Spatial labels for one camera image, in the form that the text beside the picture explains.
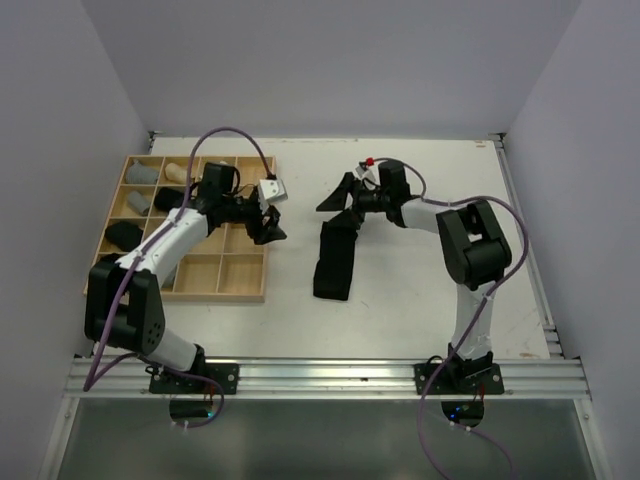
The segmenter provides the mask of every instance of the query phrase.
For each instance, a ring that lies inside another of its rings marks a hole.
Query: black mounting plate
[[[413,366],[414,381],[418,395],[422,395],[424,387],[427,385],[429,377],[438,368],[439,364],[418,363]],[[502,395],[504,393],[504,383],[500,366],[497,363],[491,364],[491,368],[476,375],[454,382],[447,369],[443,369],[431,385],[427,395],[474,395],[484,385],[485,395]]]
[[[202,376],[220,384],[225,395],[235,395],[238,389],[240,367],[237,363],[206,363]],[[166,395],[192,395],[205,393],[202,382],[189,380],[163,371],[156,380],[151,376],[149,393]]]

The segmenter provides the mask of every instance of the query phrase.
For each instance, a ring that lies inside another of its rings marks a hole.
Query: wooden organizer tray
[[[158,170],[160,175],[156,185],[131,185],[125,182],[125,173],[134,160]],[[179,189],[181,185],[168,180],[164,168],[169,163],[186,168],[188,161],[189,157],[136,155],[127,158],[93,264],[109,253],[126,253],[104,238],[104,230],[109,225],[121,220],[136,223],[144,230],[143,239],[146,239],[162,224],[167,213],[153,206],[156,192],[160,187]],[[275,158],[267,157],[267,161],[269,168],[275,172]],[[266,177],[260,157],[202,156],[196,157],[193,164],[195,178],[201,178],[206,162],[235,165],[240,171],[241,185],[256,184]],[[127,205],[127,194],[133,190],[152,203],[146,217],[138,215]],[[250,188],[245,188],[240,194],[248,196],[250,192]],[[180,261],[173,287],[163,288],[162,298],[187,302],[264,302],[266,270],[267,247],[254,245],[243,225],[225,224],[194,246]]]

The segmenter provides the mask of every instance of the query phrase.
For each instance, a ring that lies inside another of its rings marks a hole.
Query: white wall
[[[485,137],[579,0],[83,0],[148,128]]]
[[[584,0],[508,135],[569,355],[581,355],[616,479],[638,478],[640,3]]]
[[[84,320],[83,284],[141,122],[77,0],[0,15],[0,477],[37,475]]]

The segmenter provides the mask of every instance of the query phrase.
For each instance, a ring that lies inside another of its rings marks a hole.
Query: white table
[[[186,155],[195,138],[158,138],[153,155]],[[281,226],[289,238],[270,245],[267,299],[259,305],[166,303],[167,325],[227,357],[425,358],[446,352],[455,322],[456,289],[433,234],[400,229],[369,215],[360,232],[348,302],[314,298],[312,281],[322,221],[315,207],[345,171],[367,157],[390,156],[426,177],[429,195],[455,200],[489,194],[507,200],[491,142],[401,139],[260,138],[275,155],[289,200]],[[240,138],[213,138],[200,155],[254,155]],[[408,173],[412,191],[419,182]],[[511,245],[521,252],[515,224],[495,207]],[[495,299],[493,350],[498,359],[549,358],[529,275],[523,269]]]

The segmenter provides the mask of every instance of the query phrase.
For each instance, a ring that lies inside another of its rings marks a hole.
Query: wooden box
[[[267,157],[269,167],[275,171],[275,158]],[[127,169],[134,161],[158,170],[158,181],[154,185],[135,185],[125,181]],[[151,235],[164,221],[166,212],[153,206],[153,199],[160,187],[180,189],[184,183],[175,183],[165,175],[165,167],[175,163],[187,166],[189,157],[157,157],[136,155],[127,158],[118,188],[116,189],[109,216],[100,238],[94,264],[110,253],[124,254],[104,237],[104,230],[115,222],[126,220],[137,224],[143,231],[143,239]],[[196,157],[193,172],[195,178],[202,176],[205,162],[235,165],[240,171],[241,185],[255,185],[266,174],[260,157]],[[137,191],[152,206],[148,215],[136,213],[127,204],[127,195]],[[240,191],[248,196],[251,188]],[[253,244],[243,225],[225,224],[198,245],[180,261],[170,288],[162,288],[162,297],[168,301],[191,302],[263,302],[267,269],[267,247]]]

